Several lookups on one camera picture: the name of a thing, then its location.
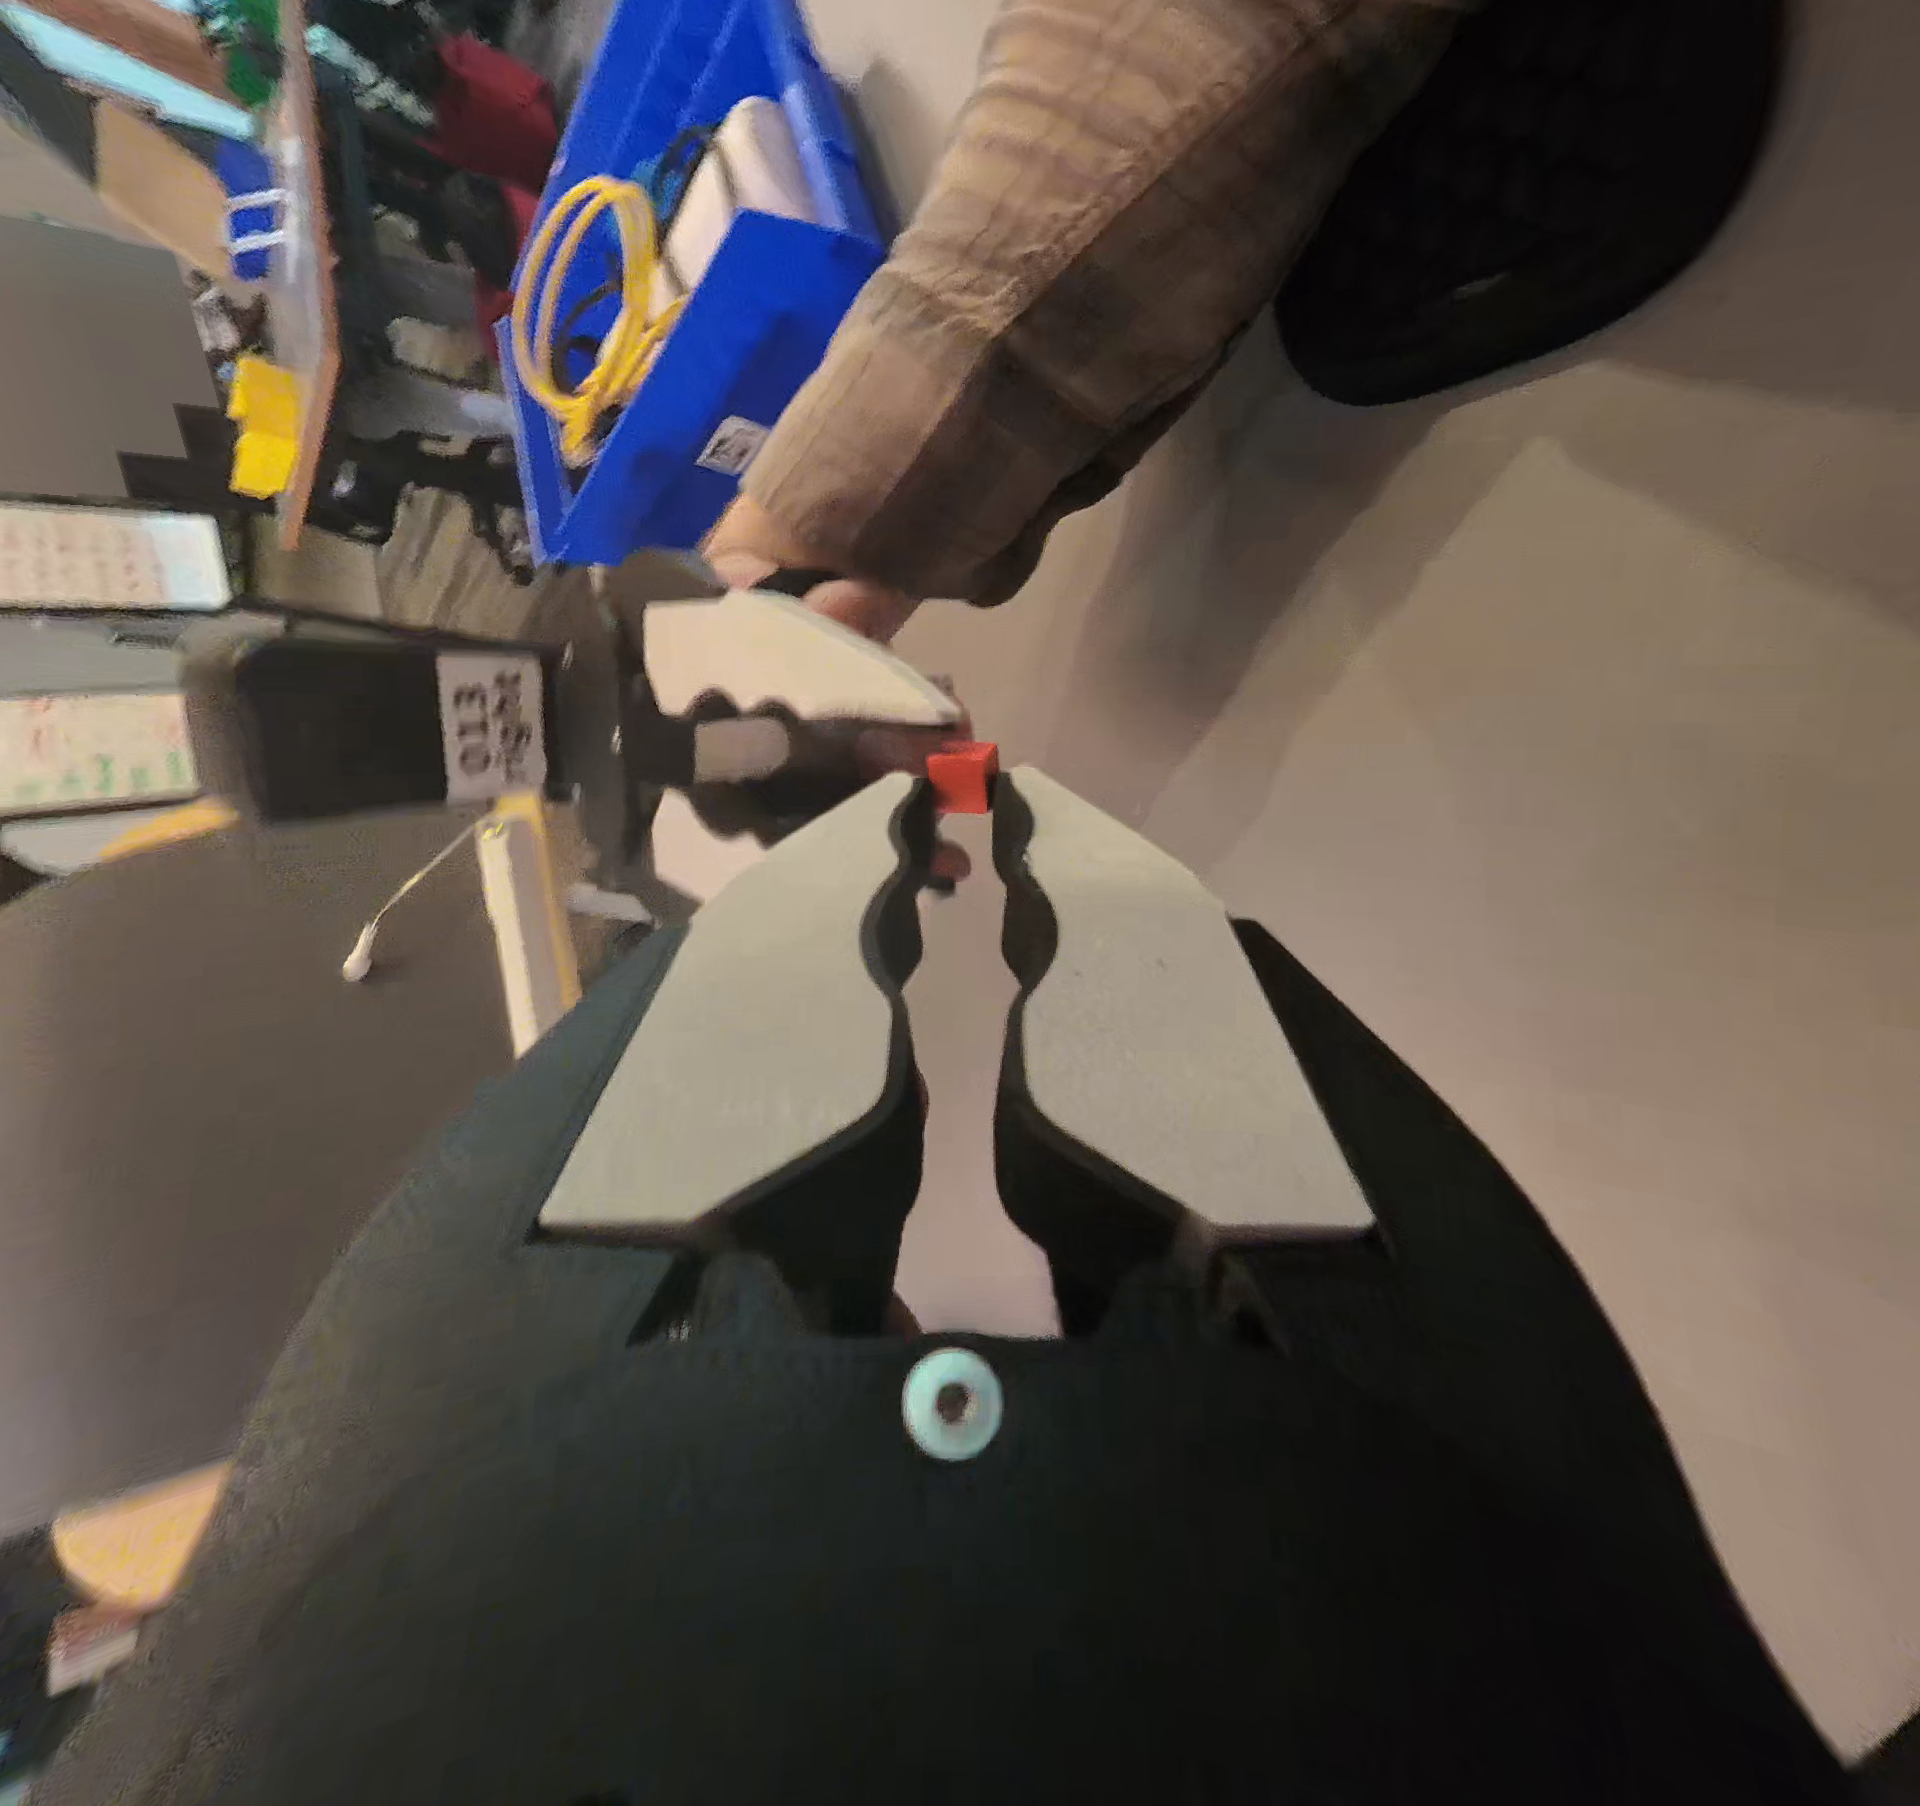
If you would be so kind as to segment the person's right forearm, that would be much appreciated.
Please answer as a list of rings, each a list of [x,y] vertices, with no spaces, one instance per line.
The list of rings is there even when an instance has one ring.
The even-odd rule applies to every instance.
[[[1209,387],[1484,0],[1004,0],[951,143],[737,498],[992,607]]]

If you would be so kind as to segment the black round pad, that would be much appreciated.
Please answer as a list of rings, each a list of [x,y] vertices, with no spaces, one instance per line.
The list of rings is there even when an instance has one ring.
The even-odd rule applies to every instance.
[[[1740,206],[1786,30],[1786,0],[1487,0],[1283,281],[1297,375],[1414,403],[1629,317]]]

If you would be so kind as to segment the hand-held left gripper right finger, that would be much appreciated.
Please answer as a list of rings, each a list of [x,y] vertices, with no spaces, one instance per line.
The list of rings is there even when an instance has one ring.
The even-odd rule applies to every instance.
[[[1213,888],[1038,768],[1001,776],[992,854],[994,1181],[1062,1334],[1141,1274],[1210,1303],[1251,1258],[1366,1251],[1374,1203]]]

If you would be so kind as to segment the white box in bin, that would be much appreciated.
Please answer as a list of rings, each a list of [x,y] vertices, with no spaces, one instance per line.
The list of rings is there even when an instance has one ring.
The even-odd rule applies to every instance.
[[[660,254],[648,307],[680,305],[708,276],[711,258],[743,213],[817,223],[784,108],[763,96],[734,104],[714,130],[695,130],[657,168]]]

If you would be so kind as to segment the person's right hand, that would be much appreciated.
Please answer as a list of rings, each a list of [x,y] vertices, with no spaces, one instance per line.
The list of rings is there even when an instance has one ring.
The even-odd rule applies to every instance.
[[[830,567],[754,498],[726,508],[700,554],[724,587],[779,594],[877,646],[889,646],[919,605],[909,594]]]

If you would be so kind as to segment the small red cube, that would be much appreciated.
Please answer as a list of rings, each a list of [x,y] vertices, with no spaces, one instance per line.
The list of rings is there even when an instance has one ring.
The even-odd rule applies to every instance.
[[[985,819],[994,811],[1001,754],[994,744],[944,738],[913,764],[943,819]]]

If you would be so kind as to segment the yellow block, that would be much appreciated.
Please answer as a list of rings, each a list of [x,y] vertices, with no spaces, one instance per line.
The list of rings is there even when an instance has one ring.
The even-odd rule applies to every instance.
[[[229,491],[275,499],[294,481],[305,424],[305,384],[261,354],[239,354],[229,375],[234,427]]]

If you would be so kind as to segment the whiteboard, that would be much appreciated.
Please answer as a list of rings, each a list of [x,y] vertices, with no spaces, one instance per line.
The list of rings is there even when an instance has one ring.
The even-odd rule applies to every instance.
[[[5,612],[219,612],[234,599],[211,516],[2,502]]]

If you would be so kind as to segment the red bag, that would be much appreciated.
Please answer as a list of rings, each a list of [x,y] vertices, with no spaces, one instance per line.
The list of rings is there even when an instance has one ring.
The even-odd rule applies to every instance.
[[[561,137],[549,81],[472,33],[435,43],[435,72],[425,151],[537,200]]]

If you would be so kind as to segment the wooden shelf board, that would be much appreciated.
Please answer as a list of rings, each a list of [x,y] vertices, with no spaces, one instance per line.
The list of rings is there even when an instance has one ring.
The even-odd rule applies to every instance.
[[[302,403],[297,450],[277,498],[284,552],[299,550],[312,526],[344,366],[325,110],[309,33],[305,0],[279,0],[284,72],[255,132],[284,193],[281,244],[266,280],[273,356],[297,382]]]

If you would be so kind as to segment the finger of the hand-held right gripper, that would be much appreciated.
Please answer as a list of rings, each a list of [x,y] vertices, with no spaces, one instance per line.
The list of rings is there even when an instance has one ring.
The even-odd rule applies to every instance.
[[[847,719],[670,720],[660,786],[686,800],[711,837],[770,850],[887,773],[881,738],[876,722]]]
[[[641,612],[641,755],[660,759],[670,720],[794,717],[883,731],[877,759],[919,759],[963,738],[953,695],[835,620],[779,594],[726,590]]]

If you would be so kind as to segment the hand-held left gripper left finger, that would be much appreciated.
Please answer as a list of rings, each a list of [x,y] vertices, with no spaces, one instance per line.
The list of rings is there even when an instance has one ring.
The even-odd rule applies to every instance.
[[[906,988],[927,785],[891,774],[693,919],[541,1206],[553,1243],[772,1264],[823,1329],[885,1329],[923,1178]]]

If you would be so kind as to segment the blue plastic bin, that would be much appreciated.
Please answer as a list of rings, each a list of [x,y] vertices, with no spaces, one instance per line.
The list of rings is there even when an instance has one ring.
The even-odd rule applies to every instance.
[[[754,96],[784,108],[817,223],[743,213],[698,290],[652,314],[657,168]],[[537,561],[700,545],[881,260],[798,0],[616,0],[495,327]]]

